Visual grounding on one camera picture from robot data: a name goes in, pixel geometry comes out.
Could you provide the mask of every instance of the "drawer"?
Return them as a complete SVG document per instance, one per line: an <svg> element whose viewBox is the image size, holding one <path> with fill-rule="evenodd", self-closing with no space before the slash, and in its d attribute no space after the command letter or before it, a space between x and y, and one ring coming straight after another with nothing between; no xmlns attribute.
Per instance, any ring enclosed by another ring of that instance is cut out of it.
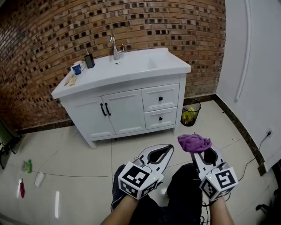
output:
<svg viewBox="0 0 281 225"><path fill-rule="evenodd" d="M177 107L145 112L146 129L153 129L173 125L176 123Z"/></svg>
<svg viewBox="0 0 281 225"><path fill-rule="evenodd" d="M144 111L155 111L159 109L177 106L180 84L144 88L141 90Z"/></svg>

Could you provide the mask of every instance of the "faucet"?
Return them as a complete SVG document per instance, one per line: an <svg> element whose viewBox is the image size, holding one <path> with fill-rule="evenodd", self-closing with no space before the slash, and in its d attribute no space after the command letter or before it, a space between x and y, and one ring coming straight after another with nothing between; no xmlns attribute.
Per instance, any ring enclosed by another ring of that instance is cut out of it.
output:
<svg viewBox="0 0 281 225"><path fill-rule="evenodd" d="M110 43L113 44L113 57L114 57L114 60L118 60L120 59L120 55L125 52L124 51L124 45L122 44L122 47L121 47L121 51L117 51L116 49L116 44L115 44L115 38L113 35L110 36Z"/></svg>

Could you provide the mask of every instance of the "tile floor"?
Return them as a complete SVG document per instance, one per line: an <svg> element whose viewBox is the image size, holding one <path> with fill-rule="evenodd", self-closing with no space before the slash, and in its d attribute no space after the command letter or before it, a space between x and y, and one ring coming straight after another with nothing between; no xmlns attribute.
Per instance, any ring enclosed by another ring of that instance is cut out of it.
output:
<svg viewBox="0 0 281 225"><path fill-rule="evenodd" d="M228 164L234 167L237 177L241 177L253 155L214 101L202 103L195 125L181 126L179 134L194 132L211 138ZM172 144L175 148L164 171L163 184L150 193L164 206L168 203L164 193L172 175L181 165L191 162L190 154L182 151L171 130L100 141L96 150L89 148L75 126L26 134L17 146L17 154L11 154L5 170L0 170L0 222L98 225L110 213L112 175L118 166L132 161L144 148L161 143ZM20 169L23 160L28 159L32 160L31 174ZM273 172L260 177L257 167L256 161L247 166L244 179L227 201L237 225L258 224L264 215L261 211L256 212L256 205L268 204L277 189ZM46 177L41 187L36 188L34 178L39 170L46 173ZM26 191L24 198L18 196L18 183L22 178ZM58 218L55 215L56 192L60 192ZM205 208L202 215L207 218Z"/></svg>

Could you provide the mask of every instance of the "trash can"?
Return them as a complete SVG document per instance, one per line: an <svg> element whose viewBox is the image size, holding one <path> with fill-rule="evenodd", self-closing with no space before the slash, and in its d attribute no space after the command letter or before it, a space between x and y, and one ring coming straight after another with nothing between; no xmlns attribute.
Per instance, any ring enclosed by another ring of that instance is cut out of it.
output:
<svg viewBox="0 0 281 225"><path fill-rule="evenodd" d="M181 123L186 127L191 127L196 122L201 104L195 99L186 98L184 100L183 111L181 114Z"/></svg>

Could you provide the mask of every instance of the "cabinet door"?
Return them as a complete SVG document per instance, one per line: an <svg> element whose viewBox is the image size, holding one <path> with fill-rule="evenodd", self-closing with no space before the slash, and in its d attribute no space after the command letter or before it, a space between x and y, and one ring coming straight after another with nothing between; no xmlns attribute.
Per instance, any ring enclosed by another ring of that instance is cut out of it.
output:
<svg viewBox="0 0 281 225"><path fill-rule="evenodd" d="M125 91L102 96L116 134L145 130L141 91Z"/></svg>
<svg viewBox="0 0 281 225"><path fill-rule="evenodd" d="M86 98L72 102L71 105L72 109L69 111L69 115L79 131L87 138L115 134L101 97Z"/></svg>

